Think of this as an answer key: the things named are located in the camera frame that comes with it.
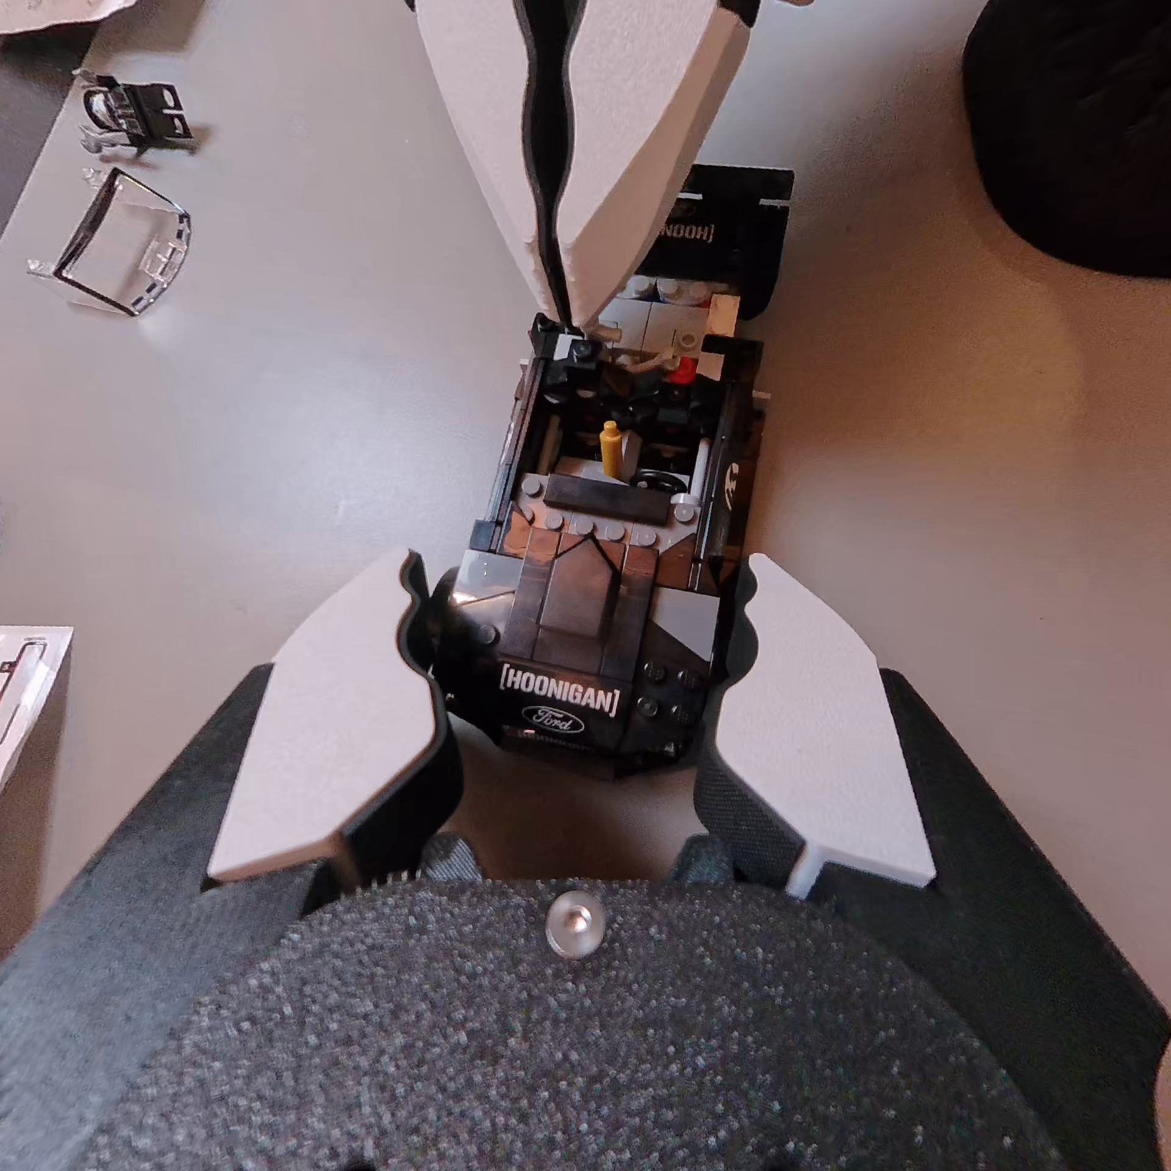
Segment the black lego car model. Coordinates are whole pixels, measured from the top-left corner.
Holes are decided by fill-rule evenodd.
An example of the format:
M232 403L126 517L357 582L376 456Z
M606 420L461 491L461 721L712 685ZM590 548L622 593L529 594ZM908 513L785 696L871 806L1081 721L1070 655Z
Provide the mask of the black lego car model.
M770 405L739 326L777 286L795 180L696 165L594 326L536 315L489 513L433 602L448 710L502 747L614 778L698 749Z

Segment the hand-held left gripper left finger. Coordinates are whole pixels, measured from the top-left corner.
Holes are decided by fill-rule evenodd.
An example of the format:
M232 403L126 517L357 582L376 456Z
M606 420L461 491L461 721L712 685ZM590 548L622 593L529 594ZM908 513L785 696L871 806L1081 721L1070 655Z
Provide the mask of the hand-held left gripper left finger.
M327 860L344 887L416 870L459 806L459 745L430 675L422 558L391 550L274 658L208 876Z

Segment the white sticker sheet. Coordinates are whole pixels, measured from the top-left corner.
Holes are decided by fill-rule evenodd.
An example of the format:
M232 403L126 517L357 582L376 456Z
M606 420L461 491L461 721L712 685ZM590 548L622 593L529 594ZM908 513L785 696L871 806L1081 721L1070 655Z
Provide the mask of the white sticker sheet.
M73 626L2 628L2 787L49 699L73 635Z

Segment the white paper bags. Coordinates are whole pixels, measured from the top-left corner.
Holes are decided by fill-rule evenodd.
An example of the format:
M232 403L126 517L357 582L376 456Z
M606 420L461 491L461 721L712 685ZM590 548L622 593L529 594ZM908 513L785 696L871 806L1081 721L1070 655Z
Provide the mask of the white paper bags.
M56 25L91 24L130 9L136 0L13 0L0 3L2 37L38 32Z

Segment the black mesh pad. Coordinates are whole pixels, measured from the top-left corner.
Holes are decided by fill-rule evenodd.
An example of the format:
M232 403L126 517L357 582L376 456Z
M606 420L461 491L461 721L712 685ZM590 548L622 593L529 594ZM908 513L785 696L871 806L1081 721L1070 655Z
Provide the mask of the black mesh pad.
M1169 278L1169 2L992 2L961 73L981 180L1017 236Z

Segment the clear lego windshield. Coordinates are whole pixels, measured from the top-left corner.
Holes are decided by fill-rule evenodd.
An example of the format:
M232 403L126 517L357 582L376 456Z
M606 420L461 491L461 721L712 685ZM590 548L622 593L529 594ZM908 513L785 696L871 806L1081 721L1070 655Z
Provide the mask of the clear lego windshield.
M83 172L94 198L61 257L26 271L66 301L139 318L172 286L193 240L193 219L129 172Z

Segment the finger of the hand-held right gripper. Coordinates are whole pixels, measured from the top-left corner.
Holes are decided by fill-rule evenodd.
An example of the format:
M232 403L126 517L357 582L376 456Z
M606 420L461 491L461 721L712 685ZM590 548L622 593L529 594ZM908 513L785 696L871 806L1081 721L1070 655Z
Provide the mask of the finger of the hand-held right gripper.
M646 258L756 18L756 3L585 3L567 52L572 149L555 215L576 326Z
M555 214L571 156L571 4L419 2L419 28L509 251L542 311L569 321Z

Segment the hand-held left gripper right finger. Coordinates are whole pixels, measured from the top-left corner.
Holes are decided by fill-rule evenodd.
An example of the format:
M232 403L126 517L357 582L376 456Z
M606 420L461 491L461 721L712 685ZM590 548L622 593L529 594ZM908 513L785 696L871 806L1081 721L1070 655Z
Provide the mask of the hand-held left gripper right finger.
M875 654L763 554L742 565L695 807L742 879L806 898L827 866L928 887L932 848Z

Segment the small black lego piece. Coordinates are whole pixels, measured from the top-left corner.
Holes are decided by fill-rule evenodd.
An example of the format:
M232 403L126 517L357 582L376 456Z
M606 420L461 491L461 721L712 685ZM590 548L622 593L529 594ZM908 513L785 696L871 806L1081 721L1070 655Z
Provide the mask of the small black lego piece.
M83 84L83 108L88 123L80 127L81 144L93 155L112 148L193 149L196 135L182 101L165 83L122 83L77 69Z

